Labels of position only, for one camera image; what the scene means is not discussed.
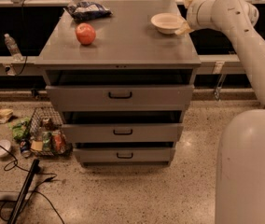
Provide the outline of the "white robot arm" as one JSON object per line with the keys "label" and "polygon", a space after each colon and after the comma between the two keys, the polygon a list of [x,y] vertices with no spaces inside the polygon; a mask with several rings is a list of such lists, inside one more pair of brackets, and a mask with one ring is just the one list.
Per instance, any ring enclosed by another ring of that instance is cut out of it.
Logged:
{"label": "white robot arm", "polygon": [[231,42],[259,101],[226,126],[216,164],[215,224],[265,224],[265,40],[245,0],[183,0],[190,31],[212,29]]}

